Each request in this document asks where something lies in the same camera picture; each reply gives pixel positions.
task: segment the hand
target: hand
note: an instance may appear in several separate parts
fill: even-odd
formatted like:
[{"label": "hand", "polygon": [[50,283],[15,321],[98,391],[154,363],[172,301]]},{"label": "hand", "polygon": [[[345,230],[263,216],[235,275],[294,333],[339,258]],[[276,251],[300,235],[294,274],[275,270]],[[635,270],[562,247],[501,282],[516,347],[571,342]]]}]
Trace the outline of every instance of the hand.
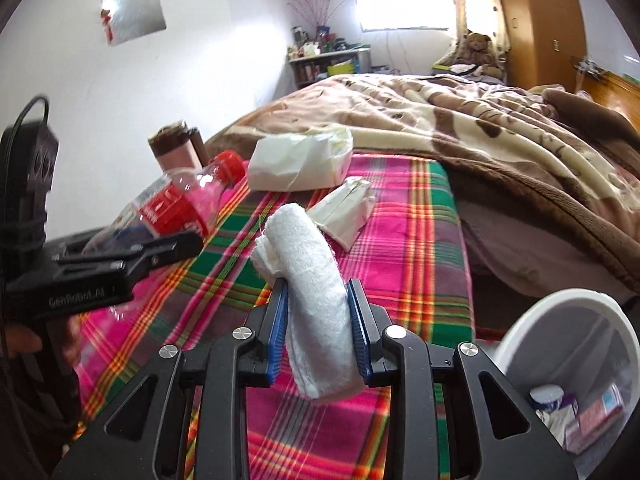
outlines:
[{"label": "hand", "polygon": [[[68,318],[64,325],[62,354],[70,366],[80,362],[80,329],[78,316]],[[42,350],[42,341],[35,332],[19,324],[7,325],[6,344],[10,358],[16,357],[19,353],[32,354]]]}]

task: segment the teddy bear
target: teddy bear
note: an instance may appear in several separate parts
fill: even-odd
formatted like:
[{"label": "teddy bear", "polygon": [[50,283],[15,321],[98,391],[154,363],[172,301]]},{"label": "teddy bear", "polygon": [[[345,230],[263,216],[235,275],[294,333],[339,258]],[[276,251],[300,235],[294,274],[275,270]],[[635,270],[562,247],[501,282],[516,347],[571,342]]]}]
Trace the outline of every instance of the teddy bear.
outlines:
[{"label": "teddy bear", "polygon": [[502,79],[504,73],[498,67],[495,57],[490,53],[490,43],[489,36],[470,32],[465,37],[455,64],[479,65],[482,67],[482,74]]}]

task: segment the trash bin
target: trash bin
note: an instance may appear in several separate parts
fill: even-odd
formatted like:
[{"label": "trash bin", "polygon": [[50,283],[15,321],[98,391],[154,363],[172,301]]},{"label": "trash bin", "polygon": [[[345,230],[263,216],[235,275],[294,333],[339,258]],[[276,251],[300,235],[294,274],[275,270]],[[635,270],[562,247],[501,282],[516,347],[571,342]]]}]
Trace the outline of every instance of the trash bin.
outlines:
[{"label": "trash bin", "polygon": [[639,415],[633,412],[640,397],[640,347],[615,300],[581,288],[555,292],[513,325],[493,359],[523,396],[541,384],[557,384],[577,396],[581,410],[615,382],[625,401],[623,417],[574,465],[581,479],[594,470],[596,476],[618,478],[610,472],[621,470],[621,460],[637,463],[631,444],[639,432]]}]

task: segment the white towel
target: white towel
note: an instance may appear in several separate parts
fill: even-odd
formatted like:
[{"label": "white towel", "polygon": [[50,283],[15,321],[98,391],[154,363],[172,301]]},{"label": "white towel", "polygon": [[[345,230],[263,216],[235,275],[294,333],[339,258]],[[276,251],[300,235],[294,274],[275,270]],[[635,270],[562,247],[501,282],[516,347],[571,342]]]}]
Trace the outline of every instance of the white towel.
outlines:
[{"label": "white towel", "polygon": [[333,402],[362,391],[344,282],[305,210],[287,204],[271,215],[251,261],[269,284],[280,277],[289,283],[286,345],[300,394]]}]

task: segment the white paper package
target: white paper package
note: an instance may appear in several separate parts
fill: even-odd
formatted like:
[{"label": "white paper package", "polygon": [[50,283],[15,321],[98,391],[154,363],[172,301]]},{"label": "white paper package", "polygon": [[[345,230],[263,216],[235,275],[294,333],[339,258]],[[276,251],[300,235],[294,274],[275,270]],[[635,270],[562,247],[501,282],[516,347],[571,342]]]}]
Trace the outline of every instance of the white paper package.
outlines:
[{"label": "white paper package", "polygon": [[353,136],[340,124],[258,141],[247,170],[253,191],[293,192],[340,186],[351,163]]},{"label": "white paper package", "polygon": [[370,182],[361,176],[350,176],[306,213],[321,231],[349,251],[367,223],[378,199]]}]

